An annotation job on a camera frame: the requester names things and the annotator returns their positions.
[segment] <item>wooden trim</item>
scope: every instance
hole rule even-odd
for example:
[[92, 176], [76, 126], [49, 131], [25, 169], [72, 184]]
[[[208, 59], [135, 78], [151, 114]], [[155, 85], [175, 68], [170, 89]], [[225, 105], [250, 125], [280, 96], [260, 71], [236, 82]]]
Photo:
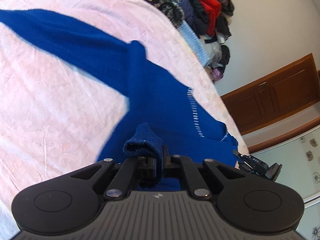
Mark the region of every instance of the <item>wooden trim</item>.
[[315, 64], [314, 64], [314, 59], [313, 59], [312, 53], [310, 53], [310, 54], [304, 56], [303, 58], [298, 59], [298, 60], [290, 63], [289, 65], [286, 65], [286, 66], [284, 66], [284, 67], [282, 67], [282, 68], [277, 69], [276, 71], [273, 71], [272, 73], [270, 73], [270, 74], [268, 74], [268, 75], [265, 75], [265, 76], [262, 77], [262, 78], [259, 78], [259, 79], [255, 80], [255, 81], [253, 81], [253, 82], [250, 82], [249, 84], [244, 85], [243, 87], [240, 87], [240, 88], [238, 88], [238, 89], [236, 89], [236, 90], [233, 90], [233, 91], [231, 91], [231, 92], [229, 92], [229, 93], [227, 93], [227, 94], [224, 94], [223, 96], [221, 96], [221, 99], [224, 100], [225, 98], [228, 98], [228, 97], [230, 97], [230, 96], [232, 96], [232, 95], [234, 95], [234, 94], [237, 94], [237, 93], [239, 93], [239, 92], [242, 92], [243, 90], [246, 90], [246, 89], [248, 89], [248, 88], [251, 88], [251, 87], [253, 87], [253, 86], [255, 86], [255, 85], [259, 85], [259, 84], [263, 83], [266, 79], [269, 79], [269, 78], [271, 78], [271, 77], [274, 77], [274, 76], [278, 75], [279, 73], [281, 73], [281, 72], [283, 72], [283, 71], [286, 71], [287, 69], [292, 68], [292, 66], [295, 66], [295, 65], [297, 65], [297, 64], [299, 64], [299, 63], [301, 63], [301, 62], [303, 62], [303, 61], [305, 61], [305, 60], [307, 60], [307, 59], [310, 59], [310, 58], [312, 59], [313, 67], [314, 67], [314, 70], [315, 70], [315, 73], [316, 73], [317, 70], [316, 70], [316, 66], [315, 66]]
[[261, 129], [261, 128], [264, 128], [264, 127], [266, 127], [266, 126], [268, 126], [268, 125], [271, 125], [271, 124], [273, 124], [273, 123], [275, 123], [275, 122], [279, 122], [279, 121], [281, 121], [281, 120], [283, 120], [283, 119], [285, 119], [285, 118], [287, 118], [287, 117], [289, 117], [289, 116], [291, 116], [291, 115], [294, 115], [294, 114], [296, 114], [296, 113], [298, 113], [298, 112], [300, 112], [300, 111], [308, 108], [309, 106], [312, 106], [312, 105], [318, 103], [318, 102], [320, 102], [320, 98], [318, 98], [317, 100], [313, 100], [313, 101], [310, 102], [309, 104], [304, 105], [304, 106], [301, 106], [301, 107], [299, 107], [298, 109], [296, 109], [296, 110], [294, 110], [294, 111], [292, 111], [292, 112], [290, 112], [290, 113], [287, 113], [287, 114], [285, 114], [285, 115], [282, 115], [282, 116], [280, 116], [280, 117], [278, 117], [278, 118], [276, 118], [276, 119], [271, 120], [270, 122], [267, 122], [267, 123], [264, 123], [264, 124], [262, 124], [262, 125], [256, 126], [256, 127], [252, 128], [252, 129], [249, 129], [249, 130], [247, 130], [247, 131], [244, 131], [244, 132], [242, 132], [242, 133], [240, 133], [240, 134], [241, 134], [241, 135], [245, 135], [245, 134], [254, 132], [254, 131], [256, 131], [256, 130], [259, 130], [259, 129]]
[[265, 141], [263, 143], [259, 143], [259, 144], [248, 147], [249, 153], [252, 154], [252, 153], [267, 149], [269, 147], [272, 147], [274, 145], [277, 145], [279, 143], [285, 142], [285, 141], [287, 141], [291, 138], [294, 138], [294, 137], [296, 137], [306, 131], [309, 131], [310, 129], [312, 129], [318, 125], [320, 125], [320, 117], [296, 128], [290, 132], [287, 132], [283, 135], [280, 135], [278, 137], [275, 137], [275, 138], [270, 139], [268, 141]]

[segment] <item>black jacket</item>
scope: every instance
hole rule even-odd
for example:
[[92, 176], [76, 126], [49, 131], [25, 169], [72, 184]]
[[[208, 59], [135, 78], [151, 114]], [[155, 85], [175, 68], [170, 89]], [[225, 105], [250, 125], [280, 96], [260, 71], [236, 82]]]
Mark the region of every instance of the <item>black jacket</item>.
[[233, 16], [233, 11], [235, 7], [231, 0], [217, 0], [221, 3], [221, 11], [228, 16]]
[[185, 20], [197, 36], [206, 34], [209, 17], [199, 0], [182, 0], [179, 5], [184, 11]]

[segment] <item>pile of clothes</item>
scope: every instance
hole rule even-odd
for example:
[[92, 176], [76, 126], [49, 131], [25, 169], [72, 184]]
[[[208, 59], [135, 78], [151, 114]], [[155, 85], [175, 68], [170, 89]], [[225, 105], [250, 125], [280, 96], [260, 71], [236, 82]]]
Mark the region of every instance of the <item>pile of clothes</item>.
[[[234, 5], [231, 0], [159, 0], [155, 5], [178, 29], [190, 48], [196, 54], [201, 65], [211, 70], [212, 80], [223, 77], [229, 63], [230, 51], [224, 44], [230, 36], [227, 18], [233, 16]], [[213, 43], [214, 56], [210, 59], [201, 43], [196, 41], [190, 32], [201, 38], [205, 35], [205, 43]]]

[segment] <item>plastic bag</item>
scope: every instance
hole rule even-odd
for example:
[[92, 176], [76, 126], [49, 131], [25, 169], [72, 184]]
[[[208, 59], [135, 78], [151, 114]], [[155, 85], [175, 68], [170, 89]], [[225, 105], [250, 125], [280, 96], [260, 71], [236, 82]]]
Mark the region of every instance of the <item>plastic bag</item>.
[[212, 59], [211, 59], [211, 64], [212, 64], [212, 67], [214, 67], [221, 60], [222, 51], [221, 51], [221, 45], [217, 41], [211, 43], [211, 47], [212, 47], [212, 54], [211, 55], [213, 55]]

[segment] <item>red jacket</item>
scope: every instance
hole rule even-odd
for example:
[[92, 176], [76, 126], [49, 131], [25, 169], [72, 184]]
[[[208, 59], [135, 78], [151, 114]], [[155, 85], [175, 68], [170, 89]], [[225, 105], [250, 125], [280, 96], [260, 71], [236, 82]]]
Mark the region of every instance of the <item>red jacket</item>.
[[200, 0], [202, 6], [209, 16], [209, 28], [207, 34], [212, 37], [215, 33], [216, 19], [221, 11], [221, 3], [217, 0]]

